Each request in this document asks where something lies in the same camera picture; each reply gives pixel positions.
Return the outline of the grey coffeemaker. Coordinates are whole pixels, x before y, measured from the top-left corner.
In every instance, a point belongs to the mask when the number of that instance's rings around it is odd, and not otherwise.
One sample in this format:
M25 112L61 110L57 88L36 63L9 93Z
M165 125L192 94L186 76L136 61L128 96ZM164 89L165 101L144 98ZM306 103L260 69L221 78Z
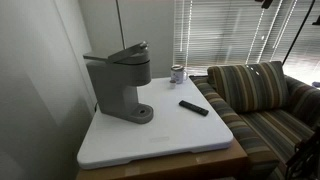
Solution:
M138 86L151 82L148 43L142 41L122 51L83 55L100 111L137 124L153 118L153 108L138 100Z

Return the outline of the small white coffee pod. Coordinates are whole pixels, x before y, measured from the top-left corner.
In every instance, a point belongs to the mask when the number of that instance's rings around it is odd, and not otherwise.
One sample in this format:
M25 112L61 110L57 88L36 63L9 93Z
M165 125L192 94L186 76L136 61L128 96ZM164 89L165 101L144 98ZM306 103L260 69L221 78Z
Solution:
M169 87L170 87L170 89L175 89L175 87L176 87L176 81L175 81L175 80L170 80L170 81L169 81Z

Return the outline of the white ceramic mug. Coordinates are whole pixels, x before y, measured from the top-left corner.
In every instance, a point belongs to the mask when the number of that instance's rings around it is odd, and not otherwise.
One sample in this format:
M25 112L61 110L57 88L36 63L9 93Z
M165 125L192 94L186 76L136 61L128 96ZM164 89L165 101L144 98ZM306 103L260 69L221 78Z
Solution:
M171 67L171 79L175 80L177 84L182 84L187 80L188 73L182 65L173 65Z

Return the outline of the black remote control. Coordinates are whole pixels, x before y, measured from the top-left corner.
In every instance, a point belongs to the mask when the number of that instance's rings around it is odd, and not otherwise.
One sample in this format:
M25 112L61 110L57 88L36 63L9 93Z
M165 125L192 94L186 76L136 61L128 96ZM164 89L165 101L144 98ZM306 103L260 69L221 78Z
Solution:
M204 109L204 108L201 108L201 107L199 107L199 106L196 106L196 105L194 105L194 104L191 104L191 103L189 103L189 102L186 102L186 101L184 101L184 100L181 100L181 101L179 102L179 105L182 106L182 107L184 107L184 108L186 108L186 109L189 109L189 110L191 110L191 111L193 111L193 112L195 112L195 113L198 113L198 114L200 114L200 115L202 115L202 116L207 116L208 113L209 113L208 110L206 110L206 109Z

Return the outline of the white plastic board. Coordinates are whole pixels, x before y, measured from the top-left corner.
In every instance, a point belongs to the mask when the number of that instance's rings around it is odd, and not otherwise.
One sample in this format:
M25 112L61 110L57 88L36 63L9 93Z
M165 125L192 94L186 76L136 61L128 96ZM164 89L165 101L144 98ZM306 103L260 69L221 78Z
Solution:
M81 168L231 145L232 132L191 80L170 89L167 78L154 79L138 89L138 96L141 103L153 108L153 119L140 125L96 112L77 155ZM208 115L180 106L181 100L208 110Z

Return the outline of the white window blinds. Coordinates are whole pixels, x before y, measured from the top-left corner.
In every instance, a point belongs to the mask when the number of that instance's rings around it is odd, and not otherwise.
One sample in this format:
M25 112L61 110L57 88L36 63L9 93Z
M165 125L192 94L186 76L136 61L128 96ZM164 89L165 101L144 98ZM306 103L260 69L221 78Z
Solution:
M264 9L273 0L175 0L174 60L192 75L213 65L257 61L267 32ZM319 61L313 66L284 64L284 73L307 84L320 81Z

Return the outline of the striped sofa cushion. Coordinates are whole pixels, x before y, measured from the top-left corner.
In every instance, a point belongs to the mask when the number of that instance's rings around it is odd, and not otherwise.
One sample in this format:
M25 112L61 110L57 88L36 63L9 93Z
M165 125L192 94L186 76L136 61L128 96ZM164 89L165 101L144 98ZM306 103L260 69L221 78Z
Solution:
M284 107L288 87L280 61L212 66L208 81L237 113Z

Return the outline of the brown cardboard box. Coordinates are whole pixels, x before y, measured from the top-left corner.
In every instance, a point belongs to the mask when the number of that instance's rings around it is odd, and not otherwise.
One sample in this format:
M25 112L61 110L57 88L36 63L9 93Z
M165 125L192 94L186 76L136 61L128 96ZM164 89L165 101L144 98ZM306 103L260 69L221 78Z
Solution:
M237 140L231 147L138 160L126 165L80 170L76 180L204 180L237 177L246 171L248 155Z

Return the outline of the striped sofa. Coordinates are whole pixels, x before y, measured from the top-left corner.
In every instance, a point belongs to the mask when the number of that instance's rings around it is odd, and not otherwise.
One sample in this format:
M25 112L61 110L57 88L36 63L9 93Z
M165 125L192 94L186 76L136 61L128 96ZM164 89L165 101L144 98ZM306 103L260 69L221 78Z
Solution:
M241 177L285 180L286 162L295 154L295 145L319 127L320 90L285 75L289 100L284 107L237 113L209 83L208 73L191 80L248 155Z

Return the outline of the black tripod stand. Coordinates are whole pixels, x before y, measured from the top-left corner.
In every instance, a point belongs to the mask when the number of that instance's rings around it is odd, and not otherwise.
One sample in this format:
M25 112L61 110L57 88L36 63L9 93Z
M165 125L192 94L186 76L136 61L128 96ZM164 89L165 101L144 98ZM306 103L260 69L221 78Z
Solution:
M264 9L268 22L258 62L313 66L319 61L320 0L273 0Z

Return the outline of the black metal frame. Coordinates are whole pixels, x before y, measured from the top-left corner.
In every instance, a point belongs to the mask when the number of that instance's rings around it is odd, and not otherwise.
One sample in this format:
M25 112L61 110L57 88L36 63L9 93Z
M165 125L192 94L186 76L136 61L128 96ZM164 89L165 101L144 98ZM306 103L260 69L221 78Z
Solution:
M286 162L285 180L316 179L320 152L320 127L307 140L294 147L295 154Z

